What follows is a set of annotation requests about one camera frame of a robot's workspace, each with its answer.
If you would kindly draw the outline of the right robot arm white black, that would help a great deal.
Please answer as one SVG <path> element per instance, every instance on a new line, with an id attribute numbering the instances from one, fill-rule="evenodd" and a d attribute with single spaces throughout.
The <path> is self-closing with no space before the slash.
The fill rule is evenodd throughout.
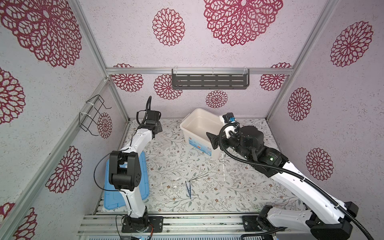
<path id="1" fill-rule="evenodd" d="M 254 126 L 224 125 L 218 135 L 206 133 L 214 149 L 253 167 L 290 190 L 307 205 L 305 211 L 263 207 L 256 218 L 257 228 L 272 234 L 285 229 L 310 233 L 317 240 L 347 240 L 357 224 L 358 207 L 336 200 L 306 178 L 286 156 L 265 146 L 264 134 Z"/>

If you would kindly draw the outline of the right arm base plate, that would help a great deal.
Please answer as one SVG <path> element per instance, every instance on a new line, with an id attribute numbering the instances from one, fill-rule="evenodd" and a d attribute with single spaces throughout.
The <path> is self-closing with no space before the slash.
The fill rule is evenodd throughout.
<path id="1" fill-rule="evenodd" d="M 245 232 L 267 231 L 271 228 L 268 220 L 258 215 L 242 216 L 242 222 Z"/>

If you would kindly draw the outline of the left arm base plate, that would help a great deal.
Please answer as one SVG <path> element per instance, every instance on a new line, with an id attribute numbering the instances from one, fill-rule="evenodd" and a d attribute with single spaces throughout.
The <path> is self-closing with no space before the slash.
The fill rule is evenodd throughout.
<path id="1" fill-rule="evenodd" d="M 123 218 L 122 233 L 161 233 L 164 217 Z"/>

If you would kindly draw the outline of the white plastic bin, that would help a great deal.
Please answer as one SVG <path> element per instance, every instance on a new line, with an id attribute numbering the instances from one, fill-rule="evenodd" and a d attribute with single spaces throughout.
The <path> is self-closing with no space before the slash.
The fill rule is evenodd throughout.
<path id="1" fill-rule="evenodd" d="M 220 117 L 204 109 L 197 108 L 188 114 L 180 124 L 187 144 L 200 150 L 204 154 L 218 160 L 222 156 L 219 147 L 215 150 L 207 137 L 207 132 L 218 135 L 223 123 Z"/>

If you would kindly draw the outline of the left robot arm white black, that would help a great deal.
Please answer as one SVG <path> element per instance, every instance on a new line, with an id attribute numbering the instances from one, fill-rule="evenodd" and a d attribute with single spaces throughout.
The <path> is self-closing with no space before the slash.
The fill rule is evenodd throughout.
<path id="1" fill-rule="evenodd" d="M 139 189 L 142 178 L 140 155 L 155 135 L 162 132 L 161 115 L 159 111 L 146 110 L 130 143 L 110 153 L 109 183 L 123 196 L 131 218 L 142 218 L 147 212 Z"/>

